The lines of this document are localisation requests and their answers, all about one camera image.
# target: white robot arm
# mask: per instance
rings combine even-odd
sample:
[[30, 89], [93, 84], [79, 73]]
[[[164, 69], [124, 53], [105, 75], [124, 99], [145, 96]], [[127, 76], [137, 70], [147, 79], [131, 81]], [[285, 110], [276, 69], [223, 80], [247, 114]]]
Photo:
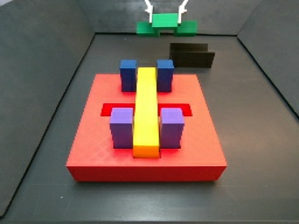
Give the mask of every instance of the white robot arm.
[[144, 0], [144, 3], [147, 5], [147, 9], [144, 11], [149, 14], [149, 24], [151, 24], [152, 23], [155, 7], [151, 5], [149, 0]]
[[179, 19], [177, 19], [177, 24], [180, 24], [181, 21], [183, 21], [183, 13], [187, 12], [187, 10], [185, 10], [184, 7], [185, 7], [185, 4], [188, 3], [188, 1], [189, 0], [183, 0], [181, 5], [179, 6]]

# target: red block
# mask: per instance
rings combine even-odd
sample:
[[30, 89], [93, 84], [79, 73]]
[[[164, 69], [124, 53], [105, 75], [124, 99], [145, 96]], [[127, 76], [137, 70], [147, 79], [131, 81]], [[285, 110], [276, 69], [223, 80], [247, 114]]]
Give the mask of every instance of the red block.
[[175, 75], [172, 92], [159, 93], [159, 103], [189, 104], [181, 148], [161, 149], [160, 158], [133, 158], [132, 150], [113, 149], [104, 103], [135, 103], [136, 93], [120, 91], [120, 77], [99, 74], [72, 144], [66, 167], [76, 181], [212, 181], [227, 167], [220, 142], [196, 75]]

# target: purple block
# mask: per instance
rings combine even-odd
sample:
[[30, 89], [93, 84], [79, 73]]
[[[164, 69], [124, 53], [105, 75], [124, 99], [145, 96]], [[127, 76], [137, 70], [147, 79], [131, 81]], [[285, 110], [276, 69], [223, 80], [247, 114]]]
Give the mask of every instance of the purple block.
[[133, 148], [133, 109], [112, 108], [109, 130], [115, 149]]
[[184, 126], [183, 110], [180, 108], [161, 108], [160, 117], [160, 148], [180, 149]]

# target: gray surface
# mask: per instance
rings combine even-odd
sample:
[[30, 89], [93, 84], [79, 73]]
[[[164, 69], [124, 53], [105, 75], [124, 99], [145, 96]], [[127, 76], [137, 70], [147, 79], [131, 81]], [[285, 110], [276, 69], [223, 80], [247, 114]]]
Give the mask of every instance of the gray surface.
[[[77, 0], [95, 32], [136, 33], [148, 21], [144, 0]], [[155, 13], [177, 13], [183, 0], [151, 0]], [[184, 20], [199, 21], [199, 33], [237, 35], [260, 0], [189, 0]]]
[[297, 0], [264, 0], [237, 37], [299, 115], [297, 9]]
[[0, 21], [2, 215], [93, 32], [75, 0], [13, 1]]
[[236, 38], [197, 37], [216, 52], [199, 74], [228, 160], [215, 183], [76, 183], [65, 162], [96, 73], [121, 59], [153, 66], [177, 38], [97, 35], [4, 221], [299, 221], [299, 125]]
[[8, 4], [9, 2], [12, 2], [12, 0], [0, 0], [0, 6], [2, 6], [4, 4]]

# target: gray wall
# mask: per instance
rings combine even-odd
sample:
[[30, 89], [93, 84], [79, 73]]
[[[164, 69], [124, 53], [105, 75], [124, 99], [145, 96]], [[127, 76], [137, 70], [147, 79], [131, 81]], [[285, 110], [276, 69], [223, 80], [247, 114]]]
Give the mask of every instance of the gray wall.
[[297, 0], [263, 0], [237, 37], [299, 115], [297, 10]]
[[0, 21], [2, 215], [93, 31], [75, 0], [14, 0], [0, 7]]
[[[77, 0], [95, 32], [136, 32], [147, 21], [144, 0]], [[177, 12], [183, 0], [151, 0], [156, 13]], [[237, 35], [260, 0], [189, 0], [185, 20], [199, 21], [199, 33]]]

